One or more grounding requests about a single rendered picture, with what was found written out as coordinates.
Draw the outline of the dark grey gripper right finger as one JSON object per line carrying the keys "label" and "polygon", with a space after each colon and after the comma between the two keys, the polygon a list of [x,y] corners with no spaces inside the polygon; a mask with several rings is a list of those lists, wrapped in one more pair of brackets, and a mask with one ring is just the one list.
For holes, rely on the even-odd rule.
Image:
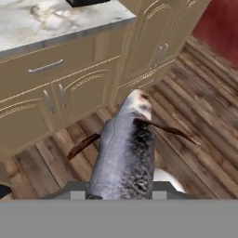
{"label": "dark grey gripper right finger", "polygon": [[189,195],[185,192],[178,192],[170,182],[155,181],[152,187],[153,199],[166,199],[166,200],[196,200],[196,197]]}

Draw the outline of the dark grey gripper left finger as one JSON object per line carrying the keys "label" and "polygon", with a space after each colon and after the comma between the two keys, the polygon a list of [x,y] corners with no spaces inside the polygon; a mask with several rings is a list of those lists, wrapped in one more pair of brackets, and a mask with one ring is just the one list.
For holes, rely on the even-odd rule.
{"label": "dark grey gripper left finger", "polygon": [[86,198],[86,183],[69,181],[61,190],[43,197],[44,200],[81,200]]}

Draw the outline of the grey fish with brown fins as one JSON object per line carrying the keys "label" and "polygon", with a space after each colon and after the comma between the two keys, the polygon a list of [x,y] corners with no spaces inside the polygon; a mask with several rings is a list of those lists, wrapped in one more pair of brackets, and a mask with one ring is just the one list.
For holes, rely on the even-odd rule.
{"label": "grey fish with brown fins", "polygon": [[181,130],[162,126],[152,119],[148,93],[134,89],[127,94],[117,113],[100,132],[78,142],[68,152],[72,160],[93,142],[99,142],[98,156],[86,187],[86,198],[97,200],[151,200],[155,174],[154,134],[157,127],[196,140]]}

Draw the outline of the white rounded object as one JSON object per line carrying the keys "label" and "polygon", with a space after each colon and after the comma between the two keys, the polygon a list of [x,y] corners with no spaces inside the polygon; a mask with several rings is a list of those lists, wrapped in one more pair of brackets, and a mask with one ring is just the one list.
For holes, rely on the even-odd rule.
{"label": "white rounded object", "polygon": [[177,192],[185,192],[181,183],[170,173],[161,168],[155,168],[153,172],[154,181],[166,181],[169,182]]}

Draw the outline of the beige cupboard bottom drawer front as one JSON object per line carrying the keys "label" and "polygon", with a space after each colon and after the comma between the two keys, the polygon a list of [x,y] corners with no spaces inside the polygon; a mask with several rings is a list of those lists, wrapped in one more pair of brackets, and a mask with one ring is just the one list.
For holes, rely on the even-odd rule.
{"label": "beige cupboard bottom drawer front", "polygon": [[115,103],[119,104],[126,97],[126,95],[134,89],[147,89],[150,86],[157,84],[169,71],[173,62],[174,60],[172,59],[168,63],[153,69],[122,86],[119,86],[116,91]]}

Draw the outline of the tall beige cupboard door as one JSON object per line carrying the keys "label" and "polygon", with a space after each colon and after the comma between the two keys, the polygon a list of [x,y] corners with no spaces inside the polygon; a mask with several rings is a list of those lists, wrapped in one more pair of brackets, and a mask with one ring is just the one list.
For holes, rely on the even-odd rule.
{"label": "tall beige cupboard door", "polygon": [[166,59],[174,58],[179,53],[210,2],[211,0],[186,0],[185,8],[178,18],[178,23],[169,35]]}
{"label": "tall beige cupboard door", "polygon": [[185,0],[142,0],[120,86],[152,68],[158,47],[185,7]]}

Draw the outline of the black appliance on worktop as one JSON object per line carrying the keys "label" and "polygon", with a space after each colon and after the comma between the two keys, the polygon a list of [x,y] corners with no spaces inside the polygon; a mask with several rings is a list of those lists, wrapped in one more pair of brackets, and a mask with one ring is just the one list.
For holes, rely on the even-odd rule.
{"label": "black appliance on worktop", "polygon": [[71,7],[86,7],[110,2],[111,0],[65,0]]}

